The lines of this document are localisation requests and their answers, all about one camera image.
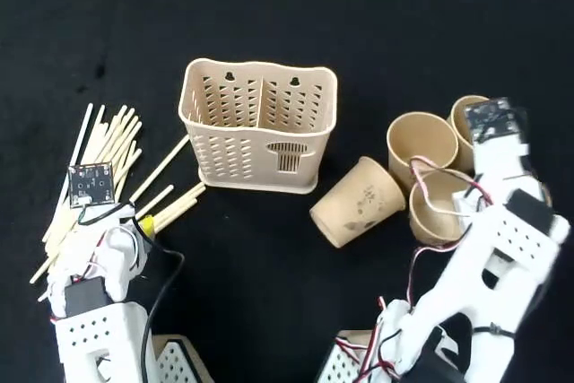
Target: upside-down paper cup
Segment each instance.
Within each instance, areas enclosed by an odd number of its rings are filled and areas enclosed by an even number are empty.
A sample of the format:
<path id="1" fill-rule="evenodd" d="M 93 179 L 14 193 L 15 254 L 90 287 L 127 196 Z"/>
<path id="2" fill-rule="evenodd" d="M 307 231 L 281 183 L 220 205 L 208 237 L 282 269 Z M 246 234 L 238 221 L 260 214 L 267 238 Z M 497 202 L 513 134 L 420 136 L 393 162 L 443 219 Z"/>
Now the upside-down paper cup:
<path id="1" fill-rule="evenodd" d="M 311 208 L 311 218 L 337 248 L 405 209 L 403 192 L 370 157 L 359 162 Z"/>
<path id="2" fill-rule="evenodd" d="M 387 147 L 388 170 L 408 193 L 414 184 L 409 160 L 424 156 L 446 168 L 457 156 L 458 140 L 443 118 L 429 112 L 407 112 L 388 127 Z"/>
<path id="3" fill-rule="evenodd" d="M 488 100 L 484 96 L 468 95 L 457 100 L 448 116 L 447 122 L 452 126 L 458 140 L 458 155 L 453 163 L 453 167 L 463 172 L 470 172 L 474 169 L 474 152 L 470 130 L 465 118 L 465 107 L 473 103 Z"/>
<path id="4" fill-rule="evenodd" d="M 431 203 L 441 210 L 455 211 L 452 194 L 468 188 L 462 179 L 438 170 L 425 174 L 422 179 L 429 189 Z M 420 242 L 442 246 L 460 238 L 462 231 L 458 217 L 433 211 L 426 204 L 418 184 L 409 195 L 409 207 L 411 230 Z"/>

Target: yellow part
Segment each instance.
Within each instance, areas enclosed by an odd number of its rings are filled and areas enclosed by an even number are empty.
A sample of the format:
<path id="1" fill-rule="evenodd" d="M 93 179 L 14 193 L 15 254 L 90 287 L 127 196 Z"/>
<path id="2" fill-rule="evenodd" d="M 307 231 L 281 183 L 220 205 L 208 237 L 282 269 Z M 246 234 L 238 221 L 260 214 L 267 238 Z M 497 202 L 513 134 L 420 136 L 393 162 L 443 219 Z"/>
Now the yellow part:
<path id="1" fill-rule="evenodd" d="M 140 220 L 140 228 L 142 228 L 143 233 L 147 235 L 148 238 L 153 239 L 155 236 L 155 227 L 153 226 L 153 217 L 146 215 L 142 220 Z"/>

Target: black cable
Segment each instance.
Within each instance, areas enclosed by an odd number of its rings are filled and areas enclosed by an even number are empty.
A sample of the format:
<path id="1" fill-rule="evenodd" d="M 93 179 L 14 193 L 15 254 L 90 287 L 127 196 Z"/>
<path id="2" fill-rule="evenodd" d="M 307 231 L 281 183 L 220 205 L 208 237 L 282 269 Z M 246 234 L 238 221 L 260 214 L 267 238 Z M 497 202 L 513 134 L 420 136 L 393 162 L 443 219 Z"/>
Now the black cable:
<path id="1" fill-rule="evenodd" d="M 168 289 L 170 288 L 173 281 L 178 277 L 179 273 L 181 272 L 183 265 L 186 262 L 186 257 L 182 253 L 179 253 L 178 251 L 165 248 L 160 243 L 158 243 L 156 241 L 152 241 L 151 239 L 149 239 L 147 237 L 147 235 L 145 234 L 145 232 L 142 231 L 142 228 L 140 227 L 140 225 L 137 222 L 137 220 L 135 219 L 135 217 L 132 218 L 132 222 L 134 223 L 134 226 L 137 229 L 137 231 L 139 232 L 139 234 L 142 236 L 143 240 L 146 241 L 150 246 L 152 246 L 153 248 L 157 248 L 159 251 L 161 251 L 162 253 L 165 253 L 166 255 L 175 256 L 179 259 L 179 263 L 176 266 L 176 269 L 173 270 L 173 273 L 171 273 L 170 277 L 168 277 L 168 279 L 165 281 L 165 283 L 161 287 L 160 292 L 158 293 L 158 296 L 156 297 L 155 302 L 152 305 L 152 309 L 150 310 L 150 314 L 148 315 L 147 320 L 145 321 L 145 328 L 143 329 L 142 351 L 140 352 L 140 367 L 141 367 L 141 372 L 142 372 L 142 382 L 143 383 L 149 383 L 149 380 L 147 377 L 147 367 L 145 364 L 145 353 L 147 350 L 147 340 L 150 337 L 150 329 L 152 328 L 153 317 L 157 313 L 157 310 L 160 306 L 161 300 L 163 299 L 163 297 L 168 292 Z"/>
<path id="2" fill-rule="evenodd" d="M 90 220 L 88 220 L 88 221 L 86 221 L 86 222 L 83 221 L 83 215 L 84 215 L 85 212 L 86 212 L 86 209 L 84 208 L 84 209 L 82 210 L 82 212 L 80 213 L 80 216 L 78 217 L 78 224 L 79 224 L 80 226 L 90 226 L 91 224 L 97 223 L 97 222 L 99 222 L 100 220 L 105 219 L 106 217 L 110 217 L 110 215 L 112 215 L 113 213 L 117 213 L 119 210 L 121 210 L 121 209 L 122 209 L 123 207 L 125 207 L 126 205 L 132 205 L 132 206 L 134 206 L 134 204 L 132 204 L 131 202 L 125 201 L 125 202 L 122 202 L 122 203 L 120 203 L 120 204 L 117 204 L 117 205 L 114 206 L 111 210 L 108 210 L 108 211 L 106 211 L 105 213 L 102 213 L 102 214 L 100 214 L 99 216 L 94 217 L 93 219 L 90 219 Z"/>

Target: cup rim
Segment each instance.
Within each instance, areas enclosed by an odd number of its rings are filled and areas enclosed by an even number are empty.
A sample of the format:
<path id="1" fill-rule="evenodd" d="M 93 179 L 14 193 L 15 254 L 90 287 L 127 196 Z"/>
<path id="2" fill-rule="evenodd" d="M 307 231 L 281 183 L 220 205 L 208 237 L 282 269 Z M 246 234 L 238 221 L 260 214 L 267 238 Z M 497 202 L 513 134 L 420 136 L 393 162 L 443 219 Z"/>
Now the cup rim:
<path id="1" fill-rule="evenodd" d="M 437 119 L 438 121 L 444 123 L 448 129 L 450 130 L 450 132 L 452 133 L 452 136 L 455 140 L 455 150 L 454 153 L 452 154 L 452 156 L 450 157 L 450 159 L 448 160 L 448 162 L 446 162 L 444 165 L 441 165 L 441 168 L 446 168 L 447 166 L 450 166 L 455 159 L 457 158 L 458 155 L 458 139 L 457 139 L 457 134 L 454 130 L 454 127 L 452 127 L 447 120 L 445 120 L 444 118 L 441 118 L 439 116 L 437 116 L 436 114 L 433 114 L 431 112 L 426 112 L 426 111 L 409 111 L 409 112 L 405 112 L 404 114 L 401 114 L 400 116 L 398 116 L 397 118 L 395 118 L 391 124 L 388 126 L 387 129 L 387 148 L 388 150 L 391 152 L 391 154 L 393 154 L 393 157 L 404 167 L 408 168 L 408 163 L 403 161 L 402 158 L 398 157 L 398 154 L 396 154 L 395 150 L 393 149 L 393 146 L 390 143 L 390 134 L 391 134 L 391 130 L 393 129 L 393 127 L 395 126 L 395 123 L 397 123 L 398 121 L 402 120 L 404 117 L 409 117 L 412 115 L 424 115 L 424 116 L 428 116 L 428 117 L 432 117 Z"/>
<path id="2" fill-rule="evenodd" d="M 438 174 L 440 173 L 439 170 L 432 170 L 431 172 L 427 172 L 424 175 L 422 175 L 422 179 L 427 178 L 429 175 L 433 175 L 433 174 Z M 411 217 L 414 218 L 414 220 L 416 221 L 416 223 L 419 225 L 419 227 L 428 235 L 432 236 L 434 239 L 439 240 L 439 241 L 443 241 L 445 243 L 448 242 L 453 242 L 456 241 L 457 239 L 451 239 L 451 238 L 447 238 L 444 237 L 442 235 L 438 235 L 435 232 L 429 230 L 422 222 L 421 219 L 419 219 L 419 216 L 417 215 L 417 213 L 414 211 L 414 206 L 413 206 L 413 198 L 414 198 L 414 190 L 419 186 L 419 183 L 415 182 L 414 186 L 411 188 L 411 193 L 409 194 L 409 215 Z"/>
<path id="3" fill-rule="evenodd" d="M 466 140 L 466 138 L 464 138 L 462 136 L 462 134 L 458 130 L 457 122 L 455 121 L 456 109 L 458 108 L 458 106 L 460 105 L 461 102 L 463 102 L 467 99 L 470 99 L 470 98 L 479 98 L 479 99 L 481 99 L 482 102 L 488 100 L 488 98 L 486 96 L 482 96 L 480 94 L 466 94 L 465 96 L 461 96 L 460 98 L 455 100 L 455 103 L 452 104 L 452 108 L 450 109 L 450 116 L 448 118 L 450 118 L 449 123 L 450 123 L 450 126 L 452 127 L 452 129 L 455 131 L 455 135 L 457 136 L 457 139 L 460 140 L 466 147 L 473 148 L 473 146 Z"/>
<path id="4" fill-rule="evenodd" d="M 397 211 L 404 211 L 406 209 L 406 199 L 404 198 L 403 190 L 401 190 L 401 188 L 398 186 L 393 176 L 385 168 L 383 168 L 377 161 L 370 158 L 369 156 L 361 156 L 359 158 L 359 161 L 362 160 L 368 161 L 371 164 L 377 166 L 380 169 L 381 173 L 385 176 L 385 178 L 390 180 L 391 184 L 393 185 L 392 187 L 395 189 L 397 194 L 401 196 L 401 208 L 399 208 Z"/>

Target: stack of chopsticks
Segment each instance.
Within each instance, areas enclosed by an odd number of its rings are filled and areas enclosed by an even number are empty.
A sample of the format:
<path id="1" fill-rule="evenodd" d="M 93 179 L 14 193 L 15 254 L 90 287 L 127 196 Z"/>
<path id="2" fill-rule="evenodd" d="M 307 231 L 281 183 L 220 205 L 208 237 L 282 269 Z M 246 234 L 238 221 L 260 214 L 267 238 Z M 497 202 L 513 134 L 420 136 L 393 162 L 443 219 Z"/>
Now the stack of chopsticks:
<path id="1" fill-rule="evenodd" d="M 91 127 L 87 144 L 83 150 L 82 158 L 79 159 L 79 153 L 82 148 L 83 138 L 85 136 L 87 127 L 90 123 L 91 112 L 93 105 L 89 104 L 83 118 L 80 134 L 76 140 L 74 152 L 70 160 L 70 165 L 78 163 L 93 164 L 111 162 L 114 173 L 114 188 L 116 202 L 120 202 L 122 190 L 126 183 L 128 171 L 132 168 L 135 161 L 141 156 L 142 150 L 136 149 L 135 137 L 142 127 L 142 122 L 135 114 L 133 108 L 127 109 L 127 106 L 122 106 L 119 112 L 112 117 L 109 123 L 102 122 L 105 107 L 102 105 L 96 115 L 96 118 Z M 153 181 L 160 175 L 165 167 L 171 160 L 181 151 L 181 149 L 189 142 L 189 137 L 186 135 L 173 150 L 166 156 L 160 165 L 150 174 L 150 176 L 136 189 L 130 196 L 130 202 L 135 204 L 135 201 L 145 192 L 145 190 L 153 183 Z M 169 185 L 161 193 L 159 193 L 149 204 L 140 210 L 136 218 L 140 220 L 144 217 L 155 205 L 157 205 L 168 193 L 173 190 L 173 186 Z M 48 226 L 46 233 L 42 237 L 42 242 L 45 243 L 45 250 L 48 258 L 39 268 L 39 270 L 30 279 L 30 283 L 35 283 L 46 271 L 57 261 L 63 247 L 65 247 L 65 237 L 67 233 L 74 229 L 78 221 L 78 217 L 82 208 L 70 208 L 68 191 L 68 177 L 65 175 L 64 184 L 60 197 L 58 198 L 57 208 L 54 213 L 52 222 Z M 153 216 L 154 230 L 159 232 L 165 229 L 170 223 L 175 221 L 181 214 L 197 203 L 197 197 L 205 191 L 205 185 L 199 183 L 197 186 L 192 187 L 183 196 L 168 205 L 165 209 L 161 210 Z"/>

